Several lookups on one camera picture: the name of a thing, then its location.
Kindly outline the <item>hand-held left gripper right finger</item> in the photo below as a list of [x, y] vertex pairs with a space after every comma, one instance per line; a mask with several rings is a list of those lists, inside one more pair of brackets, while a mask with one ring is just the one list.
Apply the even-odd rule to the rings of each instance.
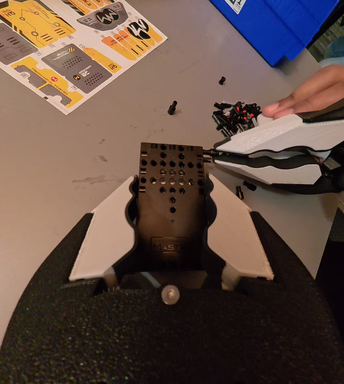
[[207, 244], [217, 254], [225, 267], [221, 284], [233, 290], [241, 277], [274, 279], [257, 230], [251, 209], [213, 174], [207, 175], [208, 197], [214, 203], [216, 215], [209, 225]]

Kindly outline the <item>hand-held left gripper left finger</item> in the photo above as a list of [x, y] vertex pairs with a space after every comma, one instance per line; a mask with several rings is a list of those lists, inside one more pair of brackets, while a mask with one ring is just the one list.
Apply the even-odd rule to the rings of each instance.
[[129, 254], [136, 244], [136, 230], [129, 216], [135, 199], [130, 176], [91, 212], [93, 214], [69, 281], [103, 278], [108, 288], [119, 286], [114, 264]]

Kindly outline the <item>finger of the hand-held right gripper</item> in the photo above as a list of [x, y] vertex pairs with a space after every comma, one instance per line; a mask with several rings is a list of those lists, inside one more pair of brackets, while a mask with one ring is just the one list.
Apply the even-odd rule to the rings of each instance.
[[259, 151], [281, 152], [305, 147], [318, 152], [331, 150], [343, 141], [344, 119], [305, 123], [292, 114], [216, 143], [214, 150], [249, 155]]
[[218, 160], [215, 160], [215, 163], [224, 166], [228, 170], [270, 185], [313, 185], [322, 176], [319, 165], [313, 164], [294, 169], [279, 169], [273, 166], [253, 168]]

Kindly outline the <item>black perforated battery box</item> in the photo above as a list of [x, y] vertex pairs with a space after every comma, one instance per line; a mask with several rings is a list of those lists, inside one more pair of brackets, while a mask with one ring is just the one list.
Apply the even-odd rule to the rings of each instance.
[[203, 148], [142, 142], [138, 176], [136, 227], [144, 265], [151, 271], [201, 270]]

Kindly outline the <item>pile of black connector pins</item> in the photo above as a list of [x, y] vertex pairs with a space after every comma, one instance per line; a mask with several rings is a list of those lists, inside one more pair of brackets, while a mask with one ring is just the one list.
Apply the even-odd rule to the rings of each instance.
[[225, 138], [257, 127], [257, 117], [261, 114], [261, 107], [256, 103], [241, 101], [235, 104], [214, 103], [214, 108], [212, 119], [216, 123], [217, 131]]

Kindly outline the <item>person's right hand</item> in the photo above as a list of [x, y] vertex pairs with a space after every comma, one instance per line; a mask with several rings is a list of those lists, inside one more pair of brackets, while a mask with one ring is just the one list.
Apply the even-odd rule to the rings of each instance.
[[319, 70], [288, 97], [262, 109], [265, 117], [279, 119], [290, 114], [320, 111], [344, 98], [344, 65]]

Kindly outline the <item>blue storage bin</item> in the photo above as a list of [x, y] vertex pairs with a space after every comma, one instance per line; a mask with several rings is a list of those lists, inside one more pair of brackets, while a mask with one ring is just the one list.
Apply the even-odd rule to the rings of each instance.
[[270, 65], [294, 60], [311, 42], [337, 0], [211, 0]]

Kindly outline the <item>yellow grey sticker sheet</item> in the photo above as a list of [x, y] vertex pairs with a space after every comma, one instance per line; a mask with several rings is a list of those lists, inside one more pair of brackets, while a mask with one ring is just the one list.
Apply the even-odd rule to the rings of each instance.
[[65, 115], [166, 40], [126, 1], [0, 0], [0, 68]]

